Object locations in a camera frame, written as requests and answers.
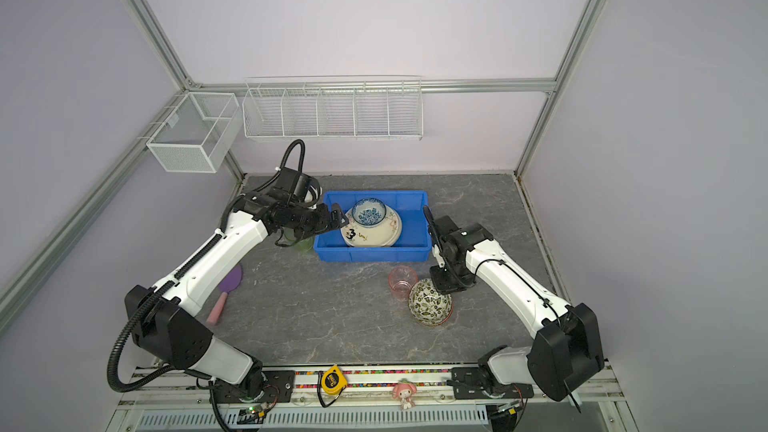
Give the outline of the cream painted plate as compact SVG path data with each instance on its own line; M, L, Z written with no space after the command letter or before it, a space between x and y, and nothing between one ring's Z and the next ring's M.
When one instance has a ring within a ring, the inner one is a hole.
M390 247L400 238L403 221L397 211L386 207L384 219L372 227L357 223L348 213L349 223L341 229L344 242L350 247L379 248Z

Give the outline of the blue patterned bowl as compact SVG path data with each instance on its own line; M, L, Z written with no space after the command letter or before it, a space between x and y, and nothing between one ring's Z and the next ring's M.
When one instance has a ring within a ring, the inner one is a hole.
M362 227L375 227L387 214L387 206L375 197L361 199L351 209L352 219Z

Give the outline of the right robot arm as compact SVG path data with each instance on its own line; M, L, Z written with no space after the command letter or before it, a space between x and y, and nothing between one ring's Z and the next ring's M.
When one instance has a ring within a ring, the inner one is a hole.
M605 367L594 311L572 305L547 290L517 264L480 224L461 228L448 217L436 218L423 208L436 264L430 278L442 295L486 283L517 315L532 345L527 349L500 346L478 360L479 377L471 384L498 397L514 385L538 387L553 400L569 399Z

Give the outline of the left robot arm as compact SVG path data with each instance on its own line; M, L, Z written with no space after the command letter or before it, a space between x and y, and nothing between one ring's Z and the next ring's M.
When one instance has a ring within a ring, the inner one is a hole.
M340 206L323 203L319 181L304 172L305 154L305 142L292 141L275 174L231 200L200 248L154 285L137 285L126 294L127 323L107 361L106 380L113 391L134 391L181 371L213 385L226 384L239 400L263 395L262 362L216 338L197 315L241 259L265 240L289 248L347 225ZM119 361L129 342L160 359L162 367L132 382L121 380Z

